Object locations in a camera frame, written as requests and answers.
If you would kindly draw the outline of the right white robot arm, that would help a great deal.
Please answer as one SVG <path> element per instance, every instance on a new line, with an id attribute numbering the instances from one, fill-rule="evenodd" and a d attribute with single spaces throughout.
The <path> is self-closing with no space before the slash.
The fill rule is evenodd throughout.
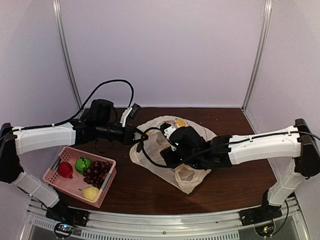
<path id="1" fill-rule="evenodd" d="M 170 147 L 160 152 L 169 168 L 182 164 L 196 170 L 229 168 L 249 161 L 290 157 L 280 179 L 263 195 L 256 210 L 259 220 L 268 220 L 300 183 L 320 172 L 318 136 L 312 134 L 306 121 L 295 120 L 287 128 L 254 135 L 224 135 L 205 140 L 192 126 L 160 126 Z"/>

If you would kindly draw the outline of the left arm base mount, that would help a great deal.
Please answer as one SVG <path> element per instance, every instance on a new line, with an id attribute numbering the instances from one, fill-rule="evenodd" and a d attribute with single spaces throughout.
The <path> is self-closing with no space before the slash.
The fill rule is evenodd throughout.
<path id="1" fill-rule="evenodd" d="M 45 217 L 57 221 L 53 227 L 53 233 L 58 239 L 69 238 L 78 227 L 86 227 L 89 212 L 87 210 L 69 207 L 60 200 L 53 207 L 41 205 L 46 210 Z"/>

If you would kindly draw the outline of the red fruit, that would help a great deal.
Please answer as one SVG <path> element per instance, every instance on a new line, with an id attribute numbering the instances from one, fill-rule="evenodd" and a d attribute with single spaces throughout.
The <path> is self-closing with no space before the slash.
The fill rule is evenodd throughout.
<path id="1" fill-rule="evenodd" d="M 68 162 L 61 162 L 57 168 L 58 174 L 63 178 L 73 178 L 73 168 L 72 165 Z"/>

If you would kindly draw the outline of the green fruit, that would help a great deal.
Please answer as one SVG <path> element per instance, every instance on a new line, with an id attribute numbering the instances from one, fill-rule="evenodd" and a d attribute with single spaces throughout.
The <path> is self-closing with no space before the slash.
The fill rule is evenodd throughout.
<path id="1" fill-rule="evenodd" d="M 80 157 L 76 162 L 75 162 L 75 170 L 83 174 L 86 169 L 90 168 L 92 165 L 92 161 L 88 159 L 87 157 Z"/>

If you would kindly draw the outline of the beige plastic bag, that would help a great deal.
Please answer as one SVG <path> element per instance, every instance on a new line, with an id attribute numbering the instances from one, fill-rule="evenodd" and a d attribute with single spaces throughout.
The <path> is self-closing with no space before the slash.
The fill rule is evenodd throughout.
<path id="1" fill-rule="evenodd" d="M 202 183 L 211 170 L 195 169 L 185 163 L 181 164 L 180 162 L 184 158 L 177 155 L 173 150 L 173 146 L 170 145 L 164 134 L 159 131 L 163 123 L 174 125 L 177 129 L 180 127 L 193 127 L 205 141 L 210 141 L 217 135 L 210 129 L 191 120 L 170 115 L 156 117 L 141 123 L 137 127 L 142 131 L 146 131 L 148 139 L 143 142 L 143 150 L 139 143 L 131 147 L 129 151 L 131 162 L 144 167 L 188 195 Z"/>

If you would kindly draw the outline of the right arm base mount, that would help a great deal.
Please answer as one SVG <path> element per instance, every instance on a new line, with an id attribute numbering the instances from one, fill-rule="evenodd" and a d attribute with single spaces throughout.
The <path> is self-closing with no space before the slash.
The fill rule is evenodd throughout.
<path id="1" fill-rule="evenodd" d="M 272 206 L 268 202 L 268 190 L 262 195 L 262 203 L 258 207 L 239 212 L 242 226 L 255 225 L 259 237 L 268 238 L 276 232 L 274 219 L 282 216 L 281 206 Z"/>

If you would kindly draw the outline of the dark red grape bunch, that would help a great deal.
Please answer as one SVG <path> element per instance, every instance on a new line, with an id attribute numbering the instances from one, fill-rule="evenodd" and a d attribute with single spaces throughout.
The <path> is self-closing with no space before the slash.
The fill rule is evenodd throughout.
<path id="1" fill-rule="evenodd" d="M 83 170 L 83 181 L 93 187 L 100 189 L 110 171 L 112 164 L 108 161 L 94 161 L 90 167 Z"/>

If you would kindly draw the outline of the yellow fruit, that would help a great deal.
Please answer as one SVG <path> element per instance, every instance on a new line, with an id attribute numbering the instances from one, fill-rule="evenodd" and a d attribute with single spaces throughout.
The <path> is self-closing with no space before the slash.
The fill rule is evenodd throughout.
<path id="1" fill-rule="evenodd" d="M 89 201 L 94 201 L 99 193 L 99 189 L 94 186 L 85 187 L 82 189 L 83 197 Z"/>

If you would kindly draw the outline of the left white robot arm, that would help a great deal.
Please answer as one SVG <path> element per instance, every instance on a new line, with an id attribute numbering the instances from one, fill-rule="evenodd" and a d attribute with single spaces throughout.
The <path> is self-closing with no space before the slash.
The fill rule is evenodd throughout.
<path id="1" fill-rule="evenodd" d="M 96 99 L 80 118 L 74 116 L 63 123 L 29 127 L 3 124 L 0 129 L 1 182 L 16 185 L 46 207 L 52 208 L 53 215 L 61 222 L 69 221 L 72 218 L 71 209 L 59 202 L 58 193 L 52 187 L 23 169 L 19 156 L 52 147 L 82 145 L 97 139 L 133 145 L 138 142 L 135 135 L 142 134 L 142 131 L 127 122 L 134 119 L 140 109 L 140 105 L 135 103 L 122 113 L 120 120 L 111 123 L 113 103 Z"/>

